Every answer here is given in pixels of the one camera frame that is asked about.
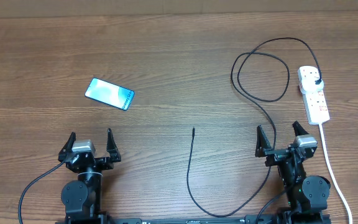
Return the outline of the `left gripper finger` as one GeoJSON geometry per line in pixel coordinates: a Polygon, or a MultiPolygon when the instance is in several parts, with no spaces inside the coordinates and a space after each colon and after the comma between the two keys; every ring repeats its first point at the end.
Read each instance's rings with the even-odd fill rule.
{"type": "Polygon", "coordinates": [[[108,128],[108,138],[107,138],[106,150],[109,153],[109,156],[113,162],[121,162],[121,154],[120,154],[120,152],[117,148],[117,145],[114,141],[114,136],[113,136],[111,128],[108,128]]]}
{"type": "Polygon", "coordinates": [[[74,142],[76,141],[76,133],[72,132],[70,134],[70,137],[68,138],[68,141],[65,143],[65,145],[62,147],[60,152],[58,153],[58,161],[63,162],[69,153],[72,152],[72,147],[74,142]]]}

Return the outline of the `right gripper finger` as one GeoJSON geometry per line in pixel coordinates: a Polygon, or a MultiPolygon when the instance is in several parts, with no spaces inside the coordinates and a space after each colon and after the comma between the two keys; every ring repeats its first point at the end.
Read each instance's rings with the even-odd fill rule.
{"type": "Polygon", "coordinates": [[[273,148],[270,145],[263,128],[261,125],[257,126],[257,142],[255,147],[255,157],[265,157],[267,151],[271,151],[273,148]]]}
{"type": "Polygon", "coordinates": [[[308,132],[301,126],[301,124],[298,121],[295,121],[292,124],[295,136],[302,136],[302,135],[307,135],[308,132]]]}

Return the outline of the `blue screen smartphone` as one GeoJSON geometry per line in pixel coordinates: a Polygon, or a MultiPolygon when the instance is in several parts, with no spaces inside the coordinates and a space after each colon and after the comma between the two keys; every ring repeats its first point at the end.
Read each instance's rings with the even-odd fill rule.
{"type": "Polygon", "coordinates": [[[85,91],[85,97],[127,111],[135,97],[135,91],[93,78],[85,91]]]}

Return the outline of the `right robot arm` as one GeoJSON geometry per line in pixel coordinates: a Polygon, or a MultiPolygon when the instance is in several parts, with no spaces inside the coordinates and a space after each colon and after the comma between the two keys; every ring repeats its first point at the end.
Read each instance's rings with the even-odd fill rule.
{"type": "Polygon", "coordinates": [[[319,175],[308,176],[303,162],[314,156],[317,140],[303,129],[299,122],[293,124],[294,142],[284,149],[273,149],[261,126],[257,127],[255,157],[266,158],[267,167],[278,167],[282,178],[283,191],[267,202],[254,218],[246,218],[251,223],[330,223],[329,215],[323,210],[328,207],[330,181],[319,175]],[[288,207],[279,208],[273,215],[263,212],[282,195],[288,199],[288,207]]]}

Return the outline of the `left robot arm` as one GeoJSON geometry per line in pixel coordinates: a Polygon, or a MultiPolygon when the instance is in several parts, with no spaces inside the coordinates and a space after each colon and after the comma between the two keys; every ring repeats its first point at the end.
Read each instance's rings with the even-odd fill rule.
{"type": "Polygon", "coordinates": [[[108,157],[96,157],[93,142],[79,141],[72,132],[58,153],[58,160],[77,174],[77,179],[67,183],[61,192],[65,223],[113,223],[101,209],[103,171],[114,169],[114,163],[121,161],[111,129],[107,130],[106,151],[108,157]]]}

